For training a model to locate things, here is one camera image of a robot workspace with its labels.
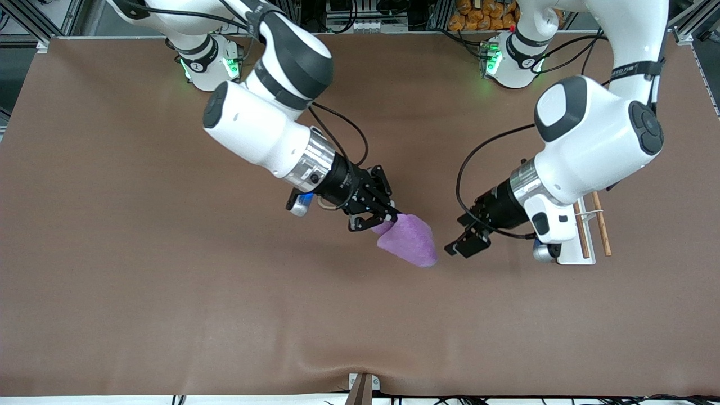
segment wooden stick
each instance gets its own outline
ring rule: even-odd
[[[603,207],[600,205],[600,196],[598,192],[593,191],[593,204],[596,210],[602,210]],[[610,250],[610,238],[608,238],[608,229],[605,227],[605,216],[603,211],[598,211],[595,216],[598,219],[598,226],[600,226],[600,237],[603,240],[603,250],[605,250],[606,256],[612,256],[613,252]]]
[[[585,236],[585,222],[580,214],[580,204],[576,202],[573,206],[575,209],[575,220],[577,222],[577,235],[580,237],[580,247],[582,248],[582,257],[590,258],[590,248],[588,248],[588,238]]]

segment white robot link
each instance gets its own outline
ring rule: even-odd
[[[573,204],[640,170],[662,149],[654,105],[667,0],[518,0],[518,5],[522,15],[515,32],[490,40],[500,51],[500,62],[489,70],[494,80],[521,88],[537,76],[531,67],[537,69],[557,31],[556,8],[590,12],[598,21],[613,48],[609,90],[572,76],[542,94],[535,124],[544,150],[478,197],[472,215],[458,218],[465,232],[445,247],[451,255],[470,257],[490,246],[493,231],[530,221],[544,249],[536,258],[556,258],[563,243],[577,238]]]
[[[204,112],[205,131],[292,184],[287,210],[302,216],[318,195],[349,215],[350,231],[397,220],[400,211],[380,165],[360,169],[336,153],[317,128],[295,122],[332,82],[333,60],[322,42],[281,9],[264,0],[107,1],[126,21],[166,35],[195,86],[214,89]],[[247,79],[234,82],[238,72],[227,68],[237,45],[207,34],[222,22],[176,12],[235,17],[247,24],[247,31],[265,44]]]

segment wooden dowel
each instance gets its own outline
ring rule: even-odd
[[[580,214],[580,204],[575,203],[572,206],[575,209],[575,220],[577,222],[577,235],[580,237],[580,247],[582,248],[582,257],[590,258],[590,249],[588,248],[588,238],[585,237],[585,222],[582,221]]]
[[[595,205],[596,210],[603,209],[602,205],[600,205],[600,196],[596,191],[593,191],[593,204]],[[603,211],[598,211],[596,218],[598,219],[598,226],[600,227],[600,237],[603,240],[603,250],[605,251],[605,255],[612,256],[613,252],[610,250],[610,238],[608,238],[608,229],[605,226],[605,216],[603,215]]]

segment brown leather surface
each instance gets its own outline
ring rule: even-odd
[[[462,159],[582,63],[512,91],[441,35],[321,38],[320,101],[365,130],[439,248],[462,229]],[[33,61],[0,144],[2,394],[307,393],[362,371],[406,395],[720,394],[720,123],[689,47],[667,47],[665,150],[601,194],[613,256],[593,267],[494,236],[421,269],[341,213],[295,218],[289,185],[204,133],[208,94],[172,58],[161,40],[54,40]],[[610,64],[599,43],[590,75]],[[467,201],[540,148],[529,130],[482,151]]]

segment purple sponge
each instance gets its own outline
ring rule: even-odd
[[[419,267],[431,267],[438,255],[430,226],[415,215],[399,214],[397,222],[387,221],[372,229],[381,235],[377,247]]]

